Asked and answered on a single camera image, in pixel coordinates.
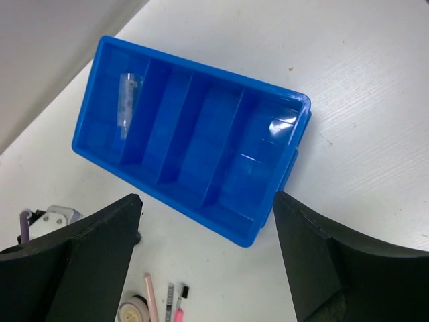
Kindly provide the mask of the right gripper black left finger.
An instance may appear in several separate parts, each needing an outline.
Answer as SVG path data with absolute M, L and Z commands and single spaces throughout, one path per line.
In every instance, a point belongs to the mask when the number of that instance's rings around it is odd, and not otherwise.
M 58 229 L 1 251 L 2 321 L 114 321 L 142 201 L 129 194 Z

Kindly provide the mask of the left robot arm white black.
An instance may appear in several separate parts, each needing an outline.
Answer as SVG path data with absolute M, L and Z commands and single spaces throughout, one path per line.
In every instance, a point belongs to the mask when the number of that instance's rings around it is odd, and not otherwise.
M 19 214 L 20 235 L 18 244 L 42 237 L 80 221 L 84 215 L 76 209 L 51 205 L 46 210 L 31 211 L 24 209 Z

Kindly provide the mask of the round powder jar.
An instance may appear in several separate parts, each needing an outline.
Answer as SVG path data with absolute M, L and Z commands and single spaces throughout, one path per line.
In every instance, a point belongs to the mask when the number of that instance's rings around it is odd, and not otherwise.
M 147 301 L 140 295 L 133 295 L 119 305 L 117 319 L 120 322 L 150 322 Z

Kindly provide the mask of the grey eyeliner pencil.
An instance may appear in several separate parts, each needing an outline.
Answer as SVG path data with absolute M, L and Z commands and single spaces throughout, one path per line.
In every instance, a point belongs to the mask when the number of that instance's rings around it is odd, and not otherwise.
M 167 297 L 166 297 L 166 313 L 165 313 L 165 322 L 171 321 L 172 316 L 172 305 L 174 300 L 174 287 L 175 285 L 172 282 L 168 283 Z

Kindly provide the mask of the clear tube with blue inside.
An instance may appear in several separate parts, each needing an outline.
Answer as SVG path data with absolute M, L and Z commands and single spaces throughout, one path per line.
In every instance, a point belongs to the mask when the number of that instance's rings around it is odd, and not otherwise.
M 133 110 L 141 91 L 143 77 L 138 74 L 125 73 L 120 75 L 117 107 L 117 126 L 120 138 L 125 140 L 133 118 Z

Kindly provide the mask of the pink brow brush pen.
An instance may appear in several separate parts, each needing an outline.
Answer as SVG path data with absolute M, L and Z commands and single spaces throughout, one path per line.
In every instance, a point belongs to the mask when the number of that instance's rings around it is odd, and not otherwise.
M 189 294 L 189 286 L 187 284 L 182 283 L 180 285 L 180 289 L 178 292 L 178 298 L 176 301 L 176 309 L 174 311 L 174 320 L 173 322 L 183 322 L 184 318 L 184 310 L 182 308 L 182 301 L 188 298 Z

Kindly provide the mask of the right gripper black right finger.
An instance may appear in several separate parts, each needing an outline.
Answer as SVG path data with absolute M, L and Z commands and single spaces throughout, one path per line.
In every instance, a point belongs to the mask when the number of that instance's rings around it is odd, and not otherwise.
M 427 321 L 428 252 L 369 237 L 279 191 L 273 200 L 298 321 Z

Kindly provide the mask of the pink pencil stick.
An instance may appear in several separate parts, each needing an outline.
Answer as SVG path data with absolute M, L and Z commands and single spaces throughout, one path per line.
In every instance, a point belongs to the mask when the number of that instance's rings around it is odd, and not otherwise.
M 149 309 L 150 321 L 158 322 L 159 321 L 158 308 L 156 304 L 156 297 L 155 297 L 151 274 L 145 273 L 144 280 L 145 280 L 145 287 L 147 292 L 147 304 Z

